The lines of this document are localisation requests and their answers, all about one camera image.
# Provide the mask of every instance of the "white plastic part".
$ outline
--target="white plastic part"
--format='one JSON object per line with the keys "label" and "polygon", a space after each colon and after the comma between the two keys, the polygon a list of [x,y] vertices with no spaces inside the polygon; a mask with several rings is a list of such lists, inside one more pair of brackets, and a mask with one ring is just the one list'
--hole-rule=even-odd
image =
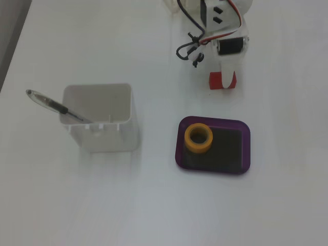
{"label": "white plastic part", "polygon": [[133,151],[138,146],[138,124],[129,84],[68,86],[63,104],[93,124],[77,124],[60,116],[60,122],[77,144],[89,152]]}
{"label": "white plastic part", "polygon": [[[177,0],[163,0],[163,1],[165,2],[166,6],[173,14],[180,11]],[[181,3],[183,4],[183,6],[185,6],[186,0],[181,0]]]}
{"label": "white plastic part", "polygon": [[191,52],[191,54],[188,56],[188,59],[192,62],[196,61],[199,54],[202,53],[204,48],[204,45],[199,46],[195,51]]}
{"label": "white plastic part", "polygon": [[223,88],[228,88],[231,85],[236,66],[232,63],[221,63],[220,67],[222,74],[222,86]]}
{"label": "white plastic part", "polygon": [[[184,8],[188,11],[188,12],[195,12],[195,11],[200,11],[200,1],[201,0],[181,0],[181,3],[183,4]],[[227,2],[227,1],[222,1],[222,0],[210,0],[214,3],[218,3],[218,2]],[[239,12],[241,15],[244,15],[248,12],[248,10],[250,9],[253,0],[233,0],[234,4],[237,6],[237,8],[239,9]]]}
{"label": "white plastic part", "polygon": [[[248,46],[249,46],[248,33],[249,32],[248,32],[248,29],[247,29],[246,22],[243,19],[242,26],[238,29],[238,31],[236,31],[235,33],[233,33],[229,36],[212,40],[211,41],[212,54],[214,55],[215,59],[219,63],[227,63],[227,64],[239,64],[239,63],[241,63],[243,58],[245,57],[245,54],[246,54]],[[221,34],[220,32],[217,32],[217,33],[213,34],[213,36],[220,35],[220,34]],[[224,40],[224,39],[229,39],[229,38],[236,38],[236,37],[244,37],[243,51],[241,53],[238,53],[238,54],[219,55],[218,54],[218,45],[219,45],[218,42],[219,42],[219,40]]]}
{"label": "white plastic part", "polygon": [[[206,3],[206,17],[207,25],[206,32],[214,32],[222,30],[226,27],[229,28],[238,28],[240,26],[240,21],[238,14],[231,7],[228,1],[218,1],[218,0],[205,0]],[[217,13],[214,11],[214,8],[218,7],[222,12]],[[218,18],[221,22],[215,22],[214,18]]]}
{"label": "white plastic part", "polygon": [[219,36],[219,35],[225,34],[227,32],[233,32],[233,31],[235,31],[233,34],[230,34],[229,36],[221,37],[218,39],[214,39],[214,40],[212,40],[212,42],[215,43],[217,40],[248,36],[249,32],[248,32],[247,24],[245,22],[244,17],[242,16],[241,18],[242,18],[242,25],[238,29],[237,28],[227,28],[225,30],[216,31],[216,32],[211,33],[211,35],[207,35],[206,38]]}

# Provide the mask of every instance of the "black pen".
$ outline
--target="black pen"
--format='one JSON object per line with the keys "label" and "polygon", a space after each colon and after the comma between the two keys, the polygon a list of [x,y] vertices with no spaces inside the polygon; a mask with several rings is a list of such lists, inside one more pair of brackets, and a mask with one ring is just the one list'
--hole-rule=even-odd
{"label": "black pen", "polygon": [[91,124],[92,121],[78,115],[77,113],[73,112],[72,110],[68,109],[64,105],[48,98],[47,96],[42,95],[37,91],[26,90],[26,94],[31,98],[34,102],[45,107],[46,109],[50,109],[56,113],[63,114],[65,116],[69,116],[74,120],[83,123],[83,124]]}

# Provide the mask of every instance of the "orange ring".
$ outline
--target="orange ring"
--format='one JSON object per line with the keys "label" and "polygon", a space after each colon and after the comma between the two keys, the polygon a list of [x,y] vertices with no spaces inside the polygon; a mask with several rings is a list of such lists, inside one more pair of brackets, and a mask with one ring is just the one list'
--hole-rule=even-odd
{"label": "orange ring", "polygon": [[[201,135],[204,135],[206,137],[206,141],[201,143],[196,143],[193,140],[191,140],[192,134],[200,133]],[[213,132],[212,130],[202,123],[196,123],[190,125],[186,132],[184,133],[184,144],[186,145],[187,149],[190,150],[193,153],[196,154],[202,154],[207,152],[213,142]]]}

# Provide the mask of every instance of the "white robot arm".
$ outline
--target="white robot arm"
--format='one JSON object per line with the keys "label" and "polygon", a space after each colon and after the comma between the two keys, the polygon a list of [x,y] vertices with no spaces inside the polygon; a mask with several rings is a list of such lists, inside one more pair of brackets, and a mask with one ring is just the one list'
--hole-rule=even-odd
{"label": "white robot arm", "polygon": [[[248,30],[243,19],[251,7],[253,0],[187,0],[200,3],[200,18],[203,26],[197,23],[183,7],[180,0],[178,6],[190,21],[202,31],[201,36],[194,37],[188,33],[191,42],[177,49],[177,56],[183,60],[191,60],[194,67],[204,59],[202,50],[211,45],[213,54],[219,63],[219,72],[210,74],[211,89],[232,89],[237,79],[234,64],[244,57],[248,47]],[[187,56],[181,56],[180,50],[187,48]]]}

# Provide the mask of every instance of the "red base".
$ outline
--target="red base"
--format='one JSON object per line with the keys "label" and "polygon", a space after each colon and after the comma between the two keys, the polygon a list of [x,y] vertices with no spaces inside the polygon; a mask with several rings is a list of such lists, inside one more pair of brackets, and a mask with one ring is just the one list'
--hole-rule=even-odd
{"label": "red base", "polygon": [[[234,89],[237,84],[236,72],[234,72],[234,76],[232,77],[232,82],[227,89]],[[225,89],[222,85],[222,72],[213,72],[210,73],[210,89],[211,90],[220,90]]]}

